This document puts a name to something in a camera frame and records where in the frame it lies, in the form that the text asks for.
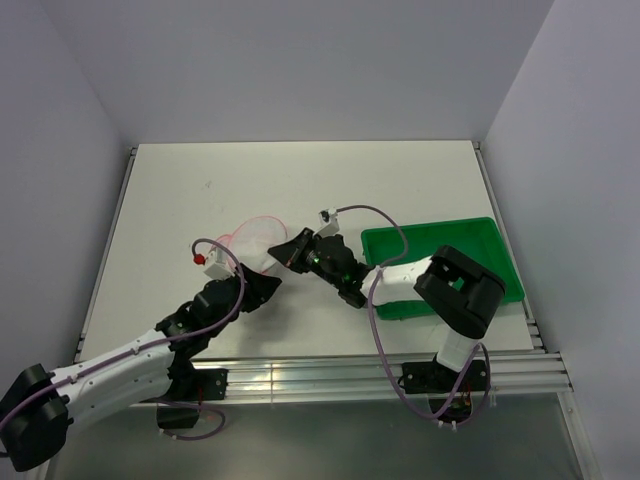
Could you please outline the white cloth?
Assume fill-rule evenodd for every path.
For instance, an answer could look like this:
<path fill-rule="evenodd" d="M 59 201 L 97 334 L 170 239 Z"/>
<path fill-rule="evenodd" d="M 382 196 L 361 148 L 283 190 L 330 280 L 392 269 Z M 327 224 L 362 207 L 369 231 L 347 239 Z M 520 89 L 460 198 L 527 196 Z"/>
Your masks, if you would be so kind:
<path fill-rule="evenodd" d="M 273 270 L 276 260 L 268 253 L 270 245 L 261 242 L 241 244 L 235 251 L 242 264 L 254 272 L 267 274 Z"/>

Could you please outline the mesh laundry bag pink trim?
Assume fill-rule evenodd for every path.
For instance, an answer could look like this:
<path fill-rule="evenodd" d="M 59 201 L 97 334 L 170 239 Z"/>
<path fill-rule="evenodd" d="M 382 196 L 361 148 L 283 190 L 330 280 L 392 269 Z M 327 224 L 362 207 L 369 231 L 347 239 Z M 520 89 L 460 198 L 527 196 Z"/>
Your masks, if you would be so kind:
<path fill-rule="evenodd" d="M 287 240 L 288 231 L 285 224 L 270 215 L 250 218 L 232 233 L 216 239 L 244 265 L 261 274 L 268 273 L 276 265 L 276 260 L 269 255 L 268 250 Z"/>

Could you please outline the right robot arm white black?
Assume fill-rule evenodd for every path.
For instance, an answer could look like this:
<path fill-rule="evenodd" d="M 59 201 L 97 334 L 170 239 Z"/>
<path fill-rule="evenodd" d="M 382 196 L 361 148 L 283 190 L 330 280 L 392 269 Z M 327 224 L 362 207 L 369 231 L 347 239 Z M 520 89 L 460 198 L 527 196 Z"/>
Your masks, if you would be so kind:
<path fill-rule="evenodd" d="M 356 260 L 342 235 L 322 236 L 306 228 L 268 254 L 292 272 L 315 274 L 354 308 L 426 303 L 448 327 L 432 368 L 435 383 L 446 390 L 466 379 L 466 363 L 506 293 L 499 276 L 449 245 L 414 262 L 367 266 Z"/>

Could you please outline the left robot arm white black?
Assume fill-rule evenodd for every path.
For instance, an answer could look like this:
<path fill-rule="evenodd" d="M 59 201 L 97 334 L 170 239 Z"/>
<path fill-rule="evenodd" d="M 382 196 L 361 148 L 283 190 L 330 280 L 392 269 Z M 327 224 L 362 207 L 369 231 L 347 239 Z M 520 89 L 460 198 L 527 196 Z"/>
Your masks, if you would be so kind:
<path fill-rule="evenodd" d="M 122 347 L 52 371 L 24 369 L 1 399 L 3 457 L 29 471 L 54 457 L 71 433 L 142 401 L 187 397 L 195 386 L 192 358 L 240 314 L 267 303 L 281 283 L 241 266 Z"/>

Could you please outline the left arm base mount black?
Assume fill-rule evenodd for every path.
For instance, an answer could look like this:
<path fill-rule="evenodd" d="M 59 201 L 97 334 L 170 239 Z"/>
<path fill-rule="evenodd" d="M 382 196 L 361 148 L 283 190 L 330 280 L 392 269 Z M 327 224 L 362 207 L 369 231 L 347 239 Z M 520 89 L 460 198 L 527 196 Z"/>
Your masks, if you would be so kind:
<path fill-rule="evenodd" d="M 188 430 L 203 420 L 205 403 L 223 400 L 228 385 L 225 368 L 196 369 L 160 398 L 156 423 L 163 432 Z"/>

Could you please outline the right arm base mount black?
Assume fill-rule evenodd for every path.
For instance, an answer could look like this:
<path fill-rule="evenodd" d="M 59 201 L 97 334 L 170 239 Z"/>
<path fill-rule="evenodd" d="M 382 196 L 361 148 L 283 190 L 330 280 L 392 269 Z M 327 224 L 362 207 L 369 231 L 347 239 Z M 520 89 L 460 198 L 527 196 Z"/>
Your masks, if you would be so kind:
<path fill-rule="evenodd" d="M 396 383 L 407 395 L 444 394 L 442 399 L 429 400 L 432 413 L 439 411 L 458 379 L 458 374 L 432 361 L 404 362 Z M 438 417 L 439 425 L 459 427 L 490 403 L 490 375 L 487 364 L 472 360 L 448 408 Z"/>

